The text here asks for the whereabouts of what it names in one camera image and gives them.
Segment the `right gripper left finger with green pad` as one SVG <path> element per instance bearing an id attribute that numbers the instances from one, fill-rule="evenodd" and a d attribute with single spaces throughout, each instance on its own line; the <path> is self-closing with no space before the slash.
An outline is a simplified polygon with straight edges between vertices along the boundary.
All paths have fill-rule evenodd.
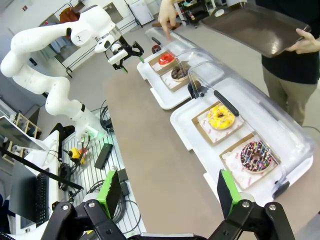
<path id="1" fill-rule="evenodd" d="M 100 240 L 124 240 L 114 223 L 114 214 L 122 189 L 117 170 L 111 170 L 97 196 L 74 206 L 55 202 L 47 223 L 48 240 L 79 240 L 86 231 L 94 231 Z"/>

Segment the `person's right hand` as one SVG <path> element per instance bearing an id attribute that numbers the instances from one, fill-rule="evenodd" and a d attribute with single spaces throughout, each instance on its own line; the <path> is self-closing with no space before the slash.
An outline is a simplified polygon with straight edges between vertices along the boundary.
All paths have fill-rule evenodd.
<path id="1" fill-rule="evenodd" d="M 178 2 L 179 0 L 162 0 L 160 4 L 158 22 L 168 40 L 171 39 L 169 29 L 174 28 L 177 24 L 177 14 L 174 4 Z"/>

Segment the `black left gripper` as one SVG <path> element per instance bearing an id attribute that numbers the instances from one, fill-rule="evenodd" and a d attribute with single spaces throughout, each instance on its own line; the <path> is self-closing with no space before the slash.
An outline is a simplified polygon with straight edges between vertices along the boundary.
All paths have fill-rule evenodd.
<path id="1" fill-rule="evenodd" d="M 123 65 L 123 59 L 127 59 L 132 56 L 138 57 L 142 63 L 145 62 L 143 59 L 144 49 L 138 42 L 134 41 L 132 45 L 122 44 L 119 49 L 122 59 L 119 61 L 119 63 L 114 63 L 112 65 L 115 70 L 122 70 L 127 74 L 128 70 Z"/>

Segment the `person's left hand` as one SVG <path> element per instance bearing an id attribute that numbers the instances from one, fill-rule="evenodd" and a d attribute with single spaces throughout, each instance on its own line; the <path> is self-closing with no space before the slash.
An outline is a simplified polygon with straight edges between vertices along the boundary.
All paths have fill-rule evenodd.
<path id="1" fill-rule="evenodd" d="M 301 40 L 297 41 L 291 47 L 288 47 L 286 51 L 296 52 L 297 54 L 308 54 L 320 51 L 320 39 L 315 37 L 302 29 L 296 29 L 297 34 L 302 37 Z"/>

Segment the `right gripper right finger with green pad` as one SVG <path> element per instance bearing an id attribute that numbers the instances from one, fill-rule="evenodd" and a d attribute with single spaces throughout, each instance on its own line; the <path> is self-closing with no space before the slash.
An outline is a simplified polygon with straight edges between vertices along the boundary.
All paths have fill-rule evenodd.
<path id="1" fill-rule="evenodd" d="M 237 240 L 244 232 L 253 233 L 257 240 L 295 239 L 283 206 L 278 202 L 259 206 L 242 198 L 230 171 L 219 171 L 217 194 L 224 221 L 210 240 Z"/>

